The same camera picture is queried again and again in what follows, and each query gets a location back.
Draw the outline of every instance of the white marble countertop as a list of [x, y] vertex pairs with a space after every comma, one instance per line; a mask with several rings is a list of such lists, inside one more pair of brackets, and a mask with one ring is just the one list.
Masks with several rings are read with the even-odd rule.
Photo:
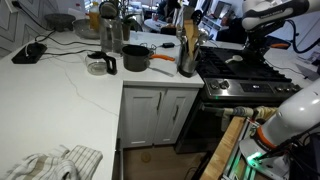
[[[174, 36], [132, 32], [131, 44], [178, 43]], [[81, 41], [72, 32], [55, 33], [52, 38], [67, 43]], [[76, 52], [100, 47], [61, 46], [46, 40], [47, 53]], [[177, 57], [178, 49], [158, 48], [157, 53]], [[93, 179], [111, 179], [123, 85], [201, 88], [197, 73], [181, 76], [175, 62], [153, 59], [150, 67], [174, 74], [169, 77], [147, 69], [130, 72], [117, 58], [117, 75], [93, 76], [84, 64], [86, 53], [53, 58], [42, 56], [37, 64], [13, 64], [0, 60], [0, 177], [21, 159], [35, 153], [47, 153], [60, 144], [70, 150], [76, 145], [99, 150], [103, 154]]]

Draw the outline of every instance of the black pot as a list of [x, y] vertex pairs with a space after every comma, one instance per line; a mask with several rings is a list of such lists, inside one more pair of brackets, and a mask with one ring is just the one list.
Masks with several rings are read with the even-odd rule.
[[129, 71], [141, 72], [148, 68], [150, 51], [144, 46], [127, 45], [122, 48], [123, 65]]

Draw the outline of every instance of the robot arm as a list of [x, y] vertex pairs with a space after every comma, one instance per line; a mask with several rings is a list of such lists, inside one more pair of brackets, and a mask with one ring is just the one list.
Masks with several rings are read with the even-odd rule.
[[247, 31], [263, 25], [320, 10], [320, 0], [246, 0], [242, 26]]

